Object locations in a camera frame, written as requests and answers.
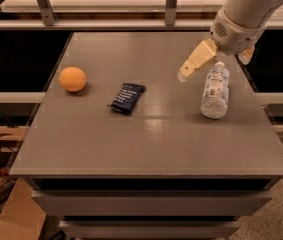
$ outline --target gray tabletop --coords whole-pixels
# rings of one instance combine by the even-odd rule
[[[205,118],[207,69],[181,83],[177,73],[206,32],[75,33],[11,168],[30,177],[283,176],[283,147],[233,56],[229,110]],[[77,66],[87,85],[59,84]],[[124,82],[145,85],[131,116],[107,106]]]

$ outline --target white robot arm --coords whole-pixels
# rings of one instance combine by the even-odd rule
[[[283,0],[228,0],[217,13],[210,39],[202,41],[180,68],[180,80],[186,80],[218,52],[239,54],[247,64],[268,19],[282,4]]]

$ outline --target drawer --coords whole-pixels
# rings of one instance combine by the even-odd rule
[[[270,199],[267,191],[33,191],[51,216],[248,216]]]
[[[237,222],[85,222],[60,221],[68,238],[86,239],[215,239],[227,238],[239,228]]]

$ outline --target clear plastic bottle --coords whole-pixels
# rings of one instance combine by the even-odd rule
[[[216,63],[208,72],[201,101],[201,113],[212,119],[223,117],[228,110],[229,70],[223,62]]]

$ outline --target table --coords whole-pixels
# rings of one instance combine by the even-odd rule
[[[271,200],[283,178],[283,146],[233,56],[229,110],[205,118],[207,69],[178,69],[208,32],[74,33],[10,174],[60,216],[69,237],[216,238]],[[60,87],[67,66],[87,75],[78,93]],[[131,116],[107,106],[122,84],[147,90]]]

